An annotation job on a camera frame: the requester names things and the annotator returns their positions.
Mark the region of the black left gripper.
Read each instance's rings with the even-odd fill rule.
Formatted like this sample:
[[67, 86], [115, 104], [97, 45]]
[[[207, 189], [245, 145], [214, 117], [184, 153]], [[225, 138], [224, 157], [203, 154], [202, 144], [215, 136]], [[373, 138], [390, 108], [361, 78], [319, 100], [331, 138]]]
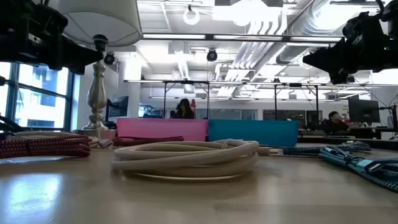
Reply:
[[94, 50], [82, 47], [65, 35], [52, 37], [47, 43], [30, 33], [19, 38], [9, 29], [0, 32], [0, 62], [47, 65], [52, 70], [68, 68], [82, 75], [87, 65], [104, 58], [103, 35], [94, 37], [94, 46]]

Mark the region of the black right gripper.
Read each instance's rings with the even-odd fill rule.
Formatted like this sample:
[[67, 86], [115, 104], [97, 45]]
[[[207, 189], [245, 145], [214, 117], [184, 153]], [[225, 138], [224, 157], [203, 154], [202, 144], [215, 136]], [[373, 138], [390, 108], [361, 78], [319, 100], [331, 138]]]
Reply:
[[304, 56], [302, 62], [327, 72], [333, 85], [353, 82], [353, 74], [360, 70], [380, 72], [398, 68], [398, 39], [385, 34], [340, 39], [332, 47], [319, 48]]

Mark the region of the white shade silver table lamp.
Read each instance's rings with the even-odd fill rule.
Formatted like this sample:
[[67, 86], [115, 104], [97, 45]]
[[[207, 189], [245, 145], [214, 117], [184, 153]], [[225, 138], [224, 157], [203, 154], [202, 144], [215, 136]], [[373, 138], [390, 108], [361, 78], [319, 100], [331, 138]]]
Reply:
[[104, 88], [107, 47], [126, 47], [143, 39], [137, 0], [59, 0], [56, 9], [68, 19], [64, 34], [78, 44], [93, 46], [99, 59], [92, 62], [93, 81], [86, 103], [91, 109], [88, 124], [76, 134], [111, 137], [103, 123], [108, 98]]

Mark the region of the black computer monitor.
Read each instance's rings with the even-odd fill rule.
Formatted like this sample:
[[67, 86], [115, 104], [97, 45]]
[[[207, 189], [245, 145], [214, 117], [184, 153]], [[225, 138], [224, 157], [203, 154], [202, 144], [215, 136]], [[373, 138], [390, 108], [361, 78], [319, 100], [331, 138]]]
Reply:
[[107, 99], [105, 121], [108, 122], [110, 117], [127, 116], [128, 99], [128, 96]]
[[349, 99], [349, 119], [357, 123], [379, 123], [379, 103], [373, 100]]

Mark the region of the person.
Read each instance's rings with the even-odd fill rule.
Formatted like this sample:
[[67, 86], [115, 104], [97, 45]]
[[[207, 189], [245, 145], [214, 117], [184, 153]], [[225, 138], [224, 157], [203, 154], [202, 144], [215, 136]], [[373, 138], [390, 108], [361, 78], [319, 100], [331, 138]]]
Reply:
[[175, 118], [178, 119], [194, 119], [195, 114], [190, 107], [190, 102], [188, 99], [183, 98], [180, 100], [177, 106], [177, 112], [175, 114]]
[[325, 121], [324, 127], [326, 132], [329, 133], [349, 130], [349, 126], [343, 122], [337, 111], [332, 111], [328, 114], [328, 119]]

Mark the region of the black office desk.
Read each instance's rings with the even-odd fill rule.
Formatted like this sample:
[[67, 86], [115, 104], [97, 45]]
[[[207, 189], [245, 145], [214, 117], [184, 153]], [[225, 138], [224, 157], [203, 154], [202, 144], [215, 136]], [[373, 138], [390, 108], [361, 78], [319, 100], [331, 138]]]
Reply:
[[347, 141], [361, 141], [375, 149], [398, 151], [398, 140], [383, 140], [382, 133], [395, 134], [391, 128], [351, 128], [348, 132], [324, 134], [321, 131], [300, 133], [298, 143], [342, 144]]

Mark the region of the blue plastic bin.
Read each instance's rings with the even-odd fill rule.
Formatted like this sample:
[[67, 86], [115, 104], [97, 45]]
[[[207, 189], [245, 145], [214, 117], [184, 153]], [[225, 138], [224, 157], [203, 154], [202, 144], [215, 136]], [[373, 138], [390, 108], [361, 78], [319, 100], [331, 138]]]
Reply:
[[210, 141], [243, 139], [262, 146], [295, 146], [299, 135], [298, 121], [211, 119]]

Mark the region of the pink plastic bin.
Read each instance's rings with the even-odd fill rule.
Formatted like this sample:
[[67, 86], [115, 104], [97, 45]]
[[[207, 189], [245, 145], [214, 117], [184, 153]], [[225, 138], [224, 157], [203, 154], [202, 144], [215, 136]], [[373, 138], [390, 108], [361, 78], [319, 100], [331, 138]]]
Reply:
[[137, 138], [170, 138], [205, 141], [208, 121], [205, 119], [118, 118], [118, 136]]

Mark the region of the black metal frame stand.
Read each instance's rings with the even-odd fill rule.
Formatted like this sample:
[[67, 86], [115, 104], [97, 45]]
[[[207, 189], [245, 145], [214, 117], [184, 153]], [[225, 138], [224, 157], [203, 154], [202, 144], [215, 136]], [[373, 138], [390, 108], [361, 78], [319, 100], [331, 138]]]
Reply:
[[310, 93], [315, 95], [315, 103], [316, 103], [315, 110], [316, 110], [316, 113], [317, 113], [316, 122], [319, 123], [319, 121], [320, 121], [320, 110], [319, 110], [318, 85], [312, 85], [312, 84], [309, 84], [309, 83], [280, 83], [280, 84], [275, 83], [274, 84], [274, 113], [275, 113], [274, 118], [275, 119], [278, 118], [278, 116], [277, 116], [278, 115], [277, 114], [277, 101], [278, 101], [277, 95], [279, 94], [279, 92], [282, 89], [285, 89], [285, 88], [300, 88], [300, 89], [302, 89], [303, 87], [305, 87]]
[[[206, 112], [207, 112], [207, 115], [209, 115], [209, 113], [210, 113], [210, 112], [209, 112], [209, 109], [210, 109], [210, 96], [209, 96], [209, 93], [210, 93], [210, 83], [209, 83], [209, 81], [166, 80], [166, 81], [163, 81], [163, 84], [164, 84], [164, 96], [163, 96], [163, 110], [164, 110], [163, 114], [164, 114], [164, 115], [165, 115], [165, 111], [166, 111], [167, 93], [168, 93], [176, 84], [188, 85], [188, 86], [191, 86], [191, 87], [194, 87], [195, 85], [198, 85], [199, 87], [203, 87], [204, 85], [206, 85], [206, 88], [204, 89], [204, 91], [205, 91], [205, 96], [204, 96], [204, 97], [195, 96], [195, 97], [189, 98], [189, 97], [173, 96], [172, 99], [177, 99], [177, 100], [179, 100], [179, 102], [180, 102], [180, 100], [183, 99], [183, 98], [188, 99], [189, 102], [190, 102], [190, 107], [191, 107], [191, 109], [193, 110], [193, 112], [194, 112], [194, 114], [195, 114], [195, 118], [194, 118], [194, 119], [197, 118], [197, 113], [196, 113], [197, 104], [196, 104], [196, 100], [205, 100], [205, 101], [206, 101]], [[170, 112], [170, 118], [178, 119], [178, 118], [175, 118], [175, 114], [176, 114], [176, 112], [177, 112], [177, 106], [178, 106], [179, 102], [177, 103], [175, 109], [173, 109], [173, 110]]]

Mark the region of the black overhead frame bar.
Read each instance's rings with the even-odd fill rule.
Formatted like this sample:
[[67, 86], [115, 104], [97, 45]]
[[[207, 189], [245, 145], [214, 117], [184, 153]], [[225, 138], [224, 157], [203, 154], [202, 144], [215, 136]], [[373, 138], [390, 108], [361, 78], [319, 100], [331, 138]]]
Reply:
[[144, 40], [200, 40], [225, 42], [291, 42], [291, 43], [337, 43], [343, 36], [329, 35], [249, 35], [249, 34], [169, 34], [145, 33]]

